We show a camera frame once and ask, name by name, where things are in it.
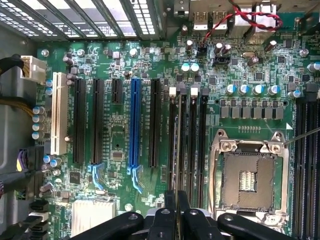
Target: red and black wire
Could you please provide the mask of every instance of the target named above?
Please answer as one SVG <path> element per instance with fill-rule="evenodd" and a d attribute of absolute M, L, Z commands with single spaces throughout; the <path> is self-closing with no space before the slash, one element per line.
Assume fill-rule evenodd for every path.
<path fill-rule="evenodd" d="M 220 20 L 204 37 L 203 39 L 203 43 L 208 39 L 208 37 L 210 37 L 210 35 L 214 32 L 214 30 L 220 25 L 222 24 L 224 21 L 228 20 L 229 18 L 232 18 L 234 16 L 241 16 L 241 18 L 243 20 L 245 20 L 246 22 L 248 22 L 252 27 L 257 27 L 259 29 L 262 30 L 267 30 L 267 31 L 276 31 L 279 28 L 281 28 L 281 26 L 283 25 L 283 22 L 281 20 L 281 18 L 276 15 L 276 14 L 271 14 L 271 13 L 266 13 L 266 12 L 262 12 L 262 11 L 258 11 L 258 12 L 244 12 L 241 11 L 241 8 L 238 4 L 234 3 L 234 0 L 228 0 L 228 2 L 232 5 L 234 13 L 230 13 L 227 16 L 225 16 L 222 20 Z M 274 20 L 276 20 L 276 26 L 265 26 L 263 24 L 257 23 L 256 21 L 249 19 L 248 16 L 266 16 L 268 18 L 273 18 Z"/>

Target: motherboard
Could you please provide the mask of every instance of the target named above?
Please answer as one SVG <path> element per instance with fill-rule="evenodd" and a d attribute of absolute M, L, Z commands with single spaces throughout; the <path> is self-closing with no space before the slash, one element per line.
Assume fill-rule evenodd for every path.
<path fill-rule="evenodd" d="M 319 37 L 299 36 L 293 13 L 281 18 L 267 46 L 222 36 L 203 45 L 180 31 L 169 41 L 41 43 L 45 110 L 33 137 L 46 154 L 37 197 L 49 202 L 50 239 L 128 211 L 146 216 L 166 190 L 291 235 L 305 182 L 295 184 L 297 152 L 284 143 L 320 57 Z"/>

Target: blue pcie slot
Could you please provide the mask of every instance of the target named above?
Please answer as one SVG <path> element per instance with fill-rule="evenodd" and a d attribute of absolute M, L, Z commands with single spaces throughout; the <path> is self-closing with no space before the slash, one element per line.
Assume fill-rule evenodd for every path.
<path fill-rule="evenodd" d="M 140 153 L 140 117 L 141 117 L 142 83 L 139 78 L 131 80 L 130 124 L 129 124 L 129 160 L 128 174 L 132 176 L 133 187 L 142 193 L 138 186 L 139 153 Z"/>

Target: green circuit board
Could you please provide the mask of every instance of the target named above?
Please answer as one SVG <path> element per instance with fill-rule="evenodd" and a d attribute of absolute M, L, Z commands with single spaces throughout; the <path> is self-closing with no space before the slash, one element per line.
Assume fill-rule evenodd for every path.
<path fill-rule="evenodd" d="M 168 86 L 177 85 L 177 75 L 182 75 L 182 82 L 186 88 L 198 85 L 200 89 L 209 89 L 208 106 L 206 112 L 205 131 L 205 181 L 203 193 L 203 208 L 209 206 L 208 200 L 208 172 L 210 159 L 210 146 L 218 131 L 223 129 L 230 138 L 246 140 L 269 140 L 275 131 L 281 131 L 285 139 L 294 136 L 295 127 L 295 104 L 288 98 L 288 83 L 293 83 L 297 90 L 303 90 L 305 76 L 308 80 L 314 80 L 309 75 L 307 65 L 310 60 L 318 58 L 313 47 L 319 45 L 316 37 L 299 37 L 294 29 L 294 16 L 290 13 L 282 14 L 286 32 L 276 33 L 272 39 L 277 41 L 276 48 L 271 52 L 265 52 L 264 46 L 246 45 L 242 39 L 225 39 L 223 37 L 212 37 L 208 40 L 207 58 L 199 58 L 196 51 L 188 53 L 185 42 L 191 38 L 195 42 L 202 40 L 201 37 L 182 37 L 179 34 L 169 41 L 124 41 L 124 42 L 53 42 L 42 43 L 38 47 L 37 57 L 47 63 L 47 79 L 51 79 L 53 72 L 66 73 L 66 64 L 62 61 L 67 53 L 76 53 L 84 50 L 85 55 L 78 57 L 72 55 L 78 69 L 82 69 L 79 76 L 86 81 L 86 129 L 84 164 L 79 166 L 73 163 L 72 144 L 68 144 L 67 154 L 61 156 L 63 164 L 61 175 L 52 176 L 48 174 L 45 182 L 53 184 L 53 193 L 47 200 L 50 203 L 50 239 L 56 240 L 59 237 L 71 234 L 72 203 L 77 199 L 94 200 L 100 196 L 95 191 L 95 185 L 90 180 L 92 174 L 88 173 L 88 165 L 92 157 L 91 137 L 93 122 L 91 118 L 93 105 L 93 79 L 104 80 L 104 103 L 103 112 L 103 144 L 102 162 L 104 163 L 100 184 L 112 195 L 116 204 L 116 214 L 119 215 L 130 208 L 130 210 L 146 215 L 148 209 L 164 206 L 164 192 L 168 189 L 168 154 L 169 154 L 169 101 L 161 96 L 161 117 L 160 121 L 160 142 L 159 142 L 159 163 L 158 167 L 150 168 L 148 164 L 149 154 L 149 132 L 150 132 L 150 82 L 151 79 L 160 78 L 162 87 L 164 79 L 168 79 Z M 228 43 L 231 45 L 231 62 L 228 66 L 212 67 L 209 61 L 216 42 Z M 308 57 L 301 57 L 301 49 L 309 49 Z M 48 50 L 49 56 L 43 57 L 42 50 Z M 131 49 L 137 49 L 135 57 L 129 55 Z M 119 52 L 120 58 L 113 59 L 107 56 L 108 50 Z M 243 53 L 254 52 L 260 62 L 252 67 L 247 65 L 248 58 L 242 57 Z M 195 79 L 194 73 L 182 74 L 182 64 L 197 63 L 200 67 L 198 75 L 200 80 Z M 140 153 L 138 172 L 138 184 L 142 188 L 140 194 L 134 187 L 130 175 L 127 175 L 128 154 L 129 154 L 129 123 L 130 123 L 130 80 L 124 77 L 124 71 L 131 72 L 132 77 L 142 79 L 142 103 L 141 103 L 141 130 L 140 130 Z M 117 78 L 123 81 L 122 104 L 112 103 L 112 79 Z M 257 97 L 248 93 L 245 97 L 237 92 L 232 96 L 226 95 L 226 86 L 234 84 L 240 86 L 247 84 L 250 89 L 261 84 L 265 86 L 264 93 Z M 280 93 L 274 96 L 267 94 L 267 88 L 278 85 Z M 37 105 L 44 106 L 46 102 L 46 88 L 39 86 L 37 90 Z M 73 109 L 74 91 L 69 88 L 68 97 L 68 133 L 73 132 Z M 282 119 L 242 119 L 242 118 L 221 118 L 221 103 L 232 107 L 234 104 L 241 107 L 243 100 L 247 106 L 252 106 L 256 101 L 258 107 L 275 107 L 283 109 Z M 121 160 L 113 159 L 113 152 L 123 154 Z M 289 149 L 290 157 L 293 155 L 293 147 Z M 287 193 L 289 203 L 288 219 L 284 232 L 291 233 L 291 201 L 293 190 L 293 160 L 290 160 L 289 191 Z M 282 183 L 282 160 L 275 163 L 274 200 L 273 207 L 280 208 L 281 183 Z M 222 178 L 222 162 L 217 166 L 217 198 L 216 205 L 220 204 L 220 187 Z M 196 197 L 197 186 L 193 187 Z M 69 192 L 69 199 L 63 199 L 61 192 Z"/>

